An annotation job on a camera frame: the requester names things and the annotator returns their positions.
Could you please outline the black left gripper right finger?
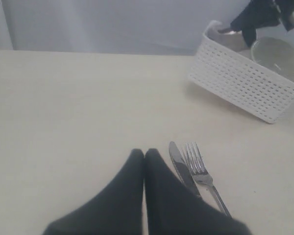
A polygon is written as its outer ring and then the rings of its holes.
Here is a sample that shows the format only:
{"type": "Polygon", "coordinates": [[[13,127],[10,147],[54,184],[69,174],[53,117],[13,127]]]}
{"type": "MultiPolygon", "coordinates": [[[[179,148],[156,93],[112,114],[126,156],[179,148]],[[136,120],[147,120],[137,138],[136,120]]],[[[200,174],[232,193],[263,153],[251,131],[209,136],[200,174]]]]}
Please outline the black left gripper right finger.
{"type": "Polygon", "coordinates": [[[145,194],[151,235],[249,235],[242,222],[226,216],[187,189],[157,149],[145,154],[145,194]]]}

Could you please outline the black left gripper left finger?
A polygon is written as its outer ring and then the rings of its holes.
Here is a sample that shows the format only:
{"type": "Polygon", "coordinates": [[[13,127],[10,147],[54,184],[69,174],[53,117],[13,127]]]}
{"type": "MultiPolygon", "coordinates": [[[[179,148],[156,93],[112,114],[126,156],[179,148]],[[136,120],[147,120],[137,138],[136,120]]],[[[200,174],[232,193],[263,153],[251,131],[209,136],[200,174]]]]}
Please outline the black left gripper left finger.
{"type": "Polygon", "coordinates": [[[133,149],[114,179],[93,199],[51,222],[46,235],[141,235],[144,154],[133,149]]]}

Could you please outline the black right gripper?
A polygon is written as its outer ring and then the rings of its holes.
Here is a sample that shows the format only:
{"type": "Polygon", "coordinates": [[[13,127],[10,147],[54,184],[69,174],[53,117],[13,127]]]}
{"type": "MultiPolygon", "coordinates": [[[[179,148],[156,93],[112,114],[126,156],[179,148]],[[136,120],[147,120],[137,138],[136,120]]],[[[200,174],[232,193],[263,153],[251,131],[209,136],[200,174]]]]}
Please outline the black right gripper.
{"type": "Polygon", "coordinates": [[[257,40],[258,28],[282,24],[287,31],[294,29],[294,0],[252,0],[231,23],[233,31],[242,31],[248,47],[257,40]]]}

